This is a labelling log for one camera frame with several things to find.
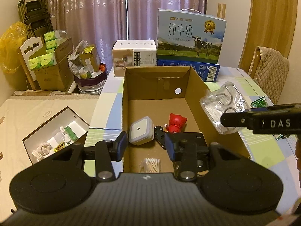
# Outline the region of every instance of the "plaid tablecloth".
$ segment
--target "plaid tablecloth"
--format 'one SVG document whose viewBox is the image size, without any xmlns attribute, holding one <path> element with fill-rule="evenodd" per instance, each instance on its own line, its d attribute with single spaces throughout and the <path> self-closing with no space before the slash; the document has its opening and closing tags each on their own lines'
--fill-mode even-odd
<svg viewBox="0 0 301 226">
<path fill-rule="evenodd" d="M 242 70 L 221 67 L 217 82 L 206 82 L 211 91 L 219 89 L 225 82 L 236 85 L 248 104 L 265 96 L 260 87 Z M 87 134 L 85 146 L 93 146 L 105 139 L 115 140 L 121 132 L 123 78 L 114 77 L 110 72 L 99 97 Z M 275 172 L 284 184 L 284 191 L 277 210 L 286 212 L 301 196 L 299 172 L 296 168 L 295 136 L 276 140 L 273 135 L 254 135 L 243 129 L 240 136 L 245 143 L 252 160 Z M 122 171 L 122 162 L 113 162 L 116 175 Z M 85 172 L 95 176 L 94 161 L 86 161 Z"/>
</svg>

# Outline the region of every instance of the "purple curtain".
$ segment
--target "purple curtain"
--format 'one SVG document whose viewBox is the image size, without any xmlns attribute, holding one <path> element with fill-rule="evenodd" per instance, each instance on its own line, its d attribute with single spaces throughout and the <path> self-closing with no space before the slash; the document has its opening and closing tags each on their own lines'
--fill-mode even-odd
<svg viewBox="0 0 301 226">
<path fill-rule="evenodd" d="M 74 46 L 81 40 L 96 44 L 108 70 L 112 68 L 112 46 L 127 36 L 125 0 L 47 0 L 52 25 L 66 30 Z"/>
<path fill-rule="evenodd" d="M 129 39 L 156 40 L 158 8 L 192 8 L 205 13 L 206 0 L 127 0 L 127 6 Z"/>
</svg>

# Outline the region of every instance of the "white plastic handle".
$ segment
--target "white plastic handle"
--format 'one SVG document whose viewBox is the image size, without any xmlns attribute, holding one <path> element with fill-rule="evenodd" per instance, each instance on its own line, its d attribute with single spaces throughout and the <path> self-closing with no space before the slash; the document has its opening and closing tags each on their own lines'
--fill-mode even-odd
<svg viewBox="0 0 301 226">
<path fill-rule="evenodd" d="M 193 11 L 196 11 L 196 12 L 202 14 L 200 11 L 195 10 L 195 9 L 193 9 L 193 8 L 184 8 L 184 9 L 181 9 L 180 11 L 184 11 L 184 10 L 193 10 Z"/>
</svg>

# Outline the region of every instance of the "red cat figurine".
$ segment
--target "red cat figurine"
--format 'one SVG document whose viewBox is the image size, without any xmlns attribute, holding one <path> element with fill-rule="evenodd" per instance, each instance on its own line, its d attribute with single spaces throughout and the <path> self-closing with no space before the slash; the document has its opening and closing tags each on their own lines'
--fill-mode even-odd
<svg viewBox="0 0 301 226">
<path fill-rule="evenodd" d="M 187 118 L 171 113 L 169 124 L 166 124 L 165 128 L 168 132 L 180 133 L 182 131 L 182 128 L 185 126 L 186 121 Z"/>
</svg>

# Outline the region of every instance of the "cow illustration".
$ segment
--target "cow illustration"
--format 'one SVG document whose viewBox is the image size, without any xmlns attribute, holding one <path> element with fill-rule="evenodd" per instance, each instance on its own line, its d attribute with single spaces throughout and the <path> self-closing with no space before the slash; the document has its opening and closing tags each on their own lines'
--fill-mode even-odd
<svg viewBox="0 0 301 226">
<path fill-rule="evenodd" d="M 210 55 L 212 43 L 211 42 L 206 42 L 201 40 L 201 37 L 198 36 L 192 36 L 192 38 L 195 40 L 195 51 L 197 52 L 197 57 L 199 56 L 201 49 L 204 48 L 206 52 L 206 56 Z"/>
</svg>

